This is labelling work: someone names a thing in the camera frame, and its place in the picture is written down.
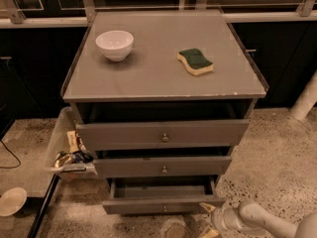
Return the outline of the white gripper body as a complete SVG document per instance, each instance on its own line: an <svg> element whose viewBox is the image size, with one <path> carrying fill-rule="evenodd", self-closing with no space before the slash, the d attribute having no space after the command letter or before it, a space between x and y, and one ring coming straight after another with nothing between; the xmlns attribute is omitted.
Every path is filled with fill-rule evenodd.
<svg viewBox="0 0 317 238"><path fill-rule="evenodd" d="M227 232L235 227L236 212L233 208L211 206L211 223L219 232Z"/></svg>

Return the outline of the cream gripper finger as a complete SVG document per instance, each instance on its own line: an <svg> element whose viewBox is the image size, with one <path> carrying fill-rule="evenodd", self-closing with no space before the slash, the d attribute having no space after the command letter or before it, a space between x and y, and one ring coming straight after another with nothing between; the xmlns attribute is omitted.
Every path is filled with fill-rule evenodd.
<svg viewBox="0 0 317 238"><path fill-rule="evenodd" d="M213 213L216 209L215 206L209 203L201 202L200 206L203 207L208 213Z"/></svg>
<svg viewBox="0 0 317 238"><path fill-rule="evenodd" d="M221 238L221 234L218 230L212 228L211 226L207 226L198 238Z"/></svg>

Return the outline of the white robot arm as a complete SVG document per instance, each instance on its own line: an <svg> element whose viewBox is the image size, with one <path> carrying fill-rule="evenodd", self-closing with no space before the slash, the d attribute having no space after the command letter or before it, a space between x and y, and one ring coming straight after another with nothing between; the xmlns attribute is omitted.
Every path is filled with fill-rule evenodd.
<svg viewBox="0 0 317 238"><path fill-rule="evenodd" d="M294 106L258 110L221 181L223 207L205 203L211 221L199 238L317 238L316 79Z"/></svg>

